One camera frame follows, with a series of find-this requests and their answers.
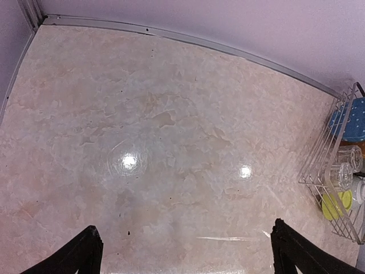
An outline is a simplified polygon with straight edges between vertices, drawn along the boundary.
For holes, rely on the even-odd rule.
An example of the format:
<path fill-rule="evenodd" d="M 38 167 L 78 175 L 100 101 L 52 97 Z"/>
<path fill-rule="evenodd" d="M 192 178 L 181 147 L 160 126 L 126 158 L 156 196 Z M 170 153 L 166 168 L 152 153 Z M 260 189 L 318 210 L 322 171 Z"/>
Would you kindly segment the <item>lime green bowl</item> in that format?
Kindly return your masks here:
<path fill-rule="evenodd" d="M 337 193 L 346 212 L 349 212 L 352 207 L 352 192 L 350 190 Z M 343 216 L 343 212 L 337 203 L 336 198 L 332 194 L 323 194 L 321 200 L 321 208 L 325 219 L 338 220 Z"/>

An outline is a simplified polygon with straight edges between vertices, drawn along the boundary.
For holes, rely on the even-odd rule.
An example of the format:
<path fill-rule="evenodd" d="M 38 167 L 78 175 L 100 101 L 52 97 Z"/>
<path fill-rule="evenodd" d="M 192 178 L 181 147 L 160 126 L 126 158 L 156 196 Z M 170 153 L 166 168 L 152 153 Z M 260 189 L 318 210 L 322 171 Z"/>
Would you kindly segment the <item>blue polka dot plate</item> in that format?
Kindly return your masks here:
<path fill-rule="evenodd" d="M 346 116 L 348 103 L 345 106 L 340 106 L 335 110 L 330 119 L 329 128 L 331 133 L 338 137 L 344 117 Z M 356 98 L 353 100 L 351 110 L 344 129 L 342 140 L 347 142 L 362 142 L 364 141 L 364 98 Z"/>

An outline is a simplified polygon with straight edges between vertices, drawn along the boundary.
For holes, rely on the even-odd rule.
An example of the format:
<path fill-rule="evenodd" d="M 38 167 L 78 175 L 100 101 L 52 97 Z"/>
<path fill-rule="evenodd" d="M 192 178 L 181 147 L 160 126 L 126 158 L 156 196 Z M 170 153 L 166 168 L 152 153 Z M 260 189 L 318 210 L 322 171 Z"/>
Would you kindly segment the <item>aluminium frame rail back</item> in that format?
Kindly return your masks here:
<path fill-rule="evenodd" d="M 283 65 L 279 65 L 275 62 L 272 62 L 268 59 L 259 57 L 247 51 L 243 51 L 240 49 L 236 49 L 234 47 L 226 46 L 221 43 L 213 42 L 207 39 L 202 39 L 198 37 L 194 37 L 191 35 L 181 34 L 174 31 L 159 29 L 155 27 L 148 27 L 142 25 L 136 25 L 131 23 L 124 22 L 116 22 L 116 21 L 107 21 L 101 19 L 94 18 L 86 18 L 86 17 L 74 17 L 70 15 L 57 15 L 57 14 L 49 14 L 45 16 L 43 21 L 44 25 L 48 26 L 75 26 L 75 27 L 91 27 L 96 29 L 106 29 L 106 30 L 117 30 L 117 31 L 125 31 L 130 33 L 138 33 L 143 35 L 149 35 L 154 37 L 166 38 L 174 41 L 179 41 L 191 45 L 205 47 L 207 49 L 216 50 L 225 54 L 229 54 L 232 56 L 237 56 L 244 58 L 250 62 L 256 63 L 258 65 L 270 68 L 274 71 L 285 74 L 289 77 L 292 77 L 300 82 L 308 84 L 312 87 L 315 87 L 335 98 L 340 98 L 340 93 L 337 91 L 303 75 L 292 69 L 289 69 Z"/>

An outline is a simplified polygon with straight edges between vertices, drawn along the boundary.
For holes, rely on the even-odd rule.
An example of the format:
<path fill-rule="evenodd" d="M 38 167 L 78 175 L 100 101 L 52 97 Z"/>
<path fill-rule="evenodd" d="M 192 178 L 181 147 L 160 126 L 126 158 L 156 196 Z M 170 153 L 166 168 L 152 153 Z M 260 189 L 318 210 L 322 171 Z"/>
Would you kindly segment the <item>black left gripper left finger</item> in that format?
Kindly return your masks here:
<path fill-rule="evenodd" d="M 50 257 L 24 273 L 100 273 L 103 242 L 89 225 Z"/>

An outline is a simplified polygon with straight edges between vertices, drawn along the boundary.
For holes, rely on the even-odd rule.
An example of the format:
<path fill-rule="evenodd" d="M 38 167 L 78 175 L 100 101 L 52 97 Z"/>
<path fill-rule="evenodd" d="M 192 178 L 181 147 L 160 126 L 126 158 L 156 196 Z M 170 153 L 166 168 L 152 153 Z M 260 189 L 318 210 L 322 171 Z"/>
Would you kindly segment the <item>aluminium frame post left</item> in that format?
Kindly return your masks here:
<path fill-rule="evenodd" d="M 37 0 L 17 0 L 17 2 L 31 31 L 36 33 L 44 21 L 39 2 Z"/>

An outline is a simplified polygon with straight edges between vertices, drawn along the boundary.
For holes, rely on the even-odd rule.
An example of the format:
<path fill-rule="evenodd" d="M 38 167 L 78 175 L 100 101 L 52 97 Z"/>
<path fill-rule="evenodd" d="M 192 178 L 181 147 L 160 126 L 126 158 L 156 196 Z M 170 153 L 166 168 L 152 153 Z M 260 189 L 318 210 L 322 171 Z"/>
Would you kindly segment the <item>clear glass cup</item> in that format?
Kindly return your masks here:
<path fill-rule="evenodd" d="M 340 146 L 336 155 L 337 163 L 348 163 L 354 173 L 360 172 L 363 167 L 362 150 L 359 146 Z"/>
<path fill-rule="evenodd" d="M 352 168 L 348 163 L 334 163 L 330 168 L 330 181 L 336 191 L 347 191 L 353 183 Z"/>

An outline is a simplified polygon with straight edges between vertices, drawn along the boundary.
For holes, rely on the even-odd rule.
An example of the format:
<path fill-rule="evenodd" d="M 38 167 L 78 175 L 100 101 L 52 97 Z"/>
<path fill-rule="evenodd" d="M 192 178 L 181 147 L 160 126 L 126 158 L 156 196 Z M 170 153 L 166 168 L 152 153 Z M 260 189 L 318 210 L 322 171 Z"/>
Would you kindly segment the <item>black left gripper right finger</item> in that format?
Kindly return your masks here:
<path fill-rule="evenodd" d="M 362 273 L 318 248 L 282 219 L 275 220 L 270 238 L 275 273 Z"/>

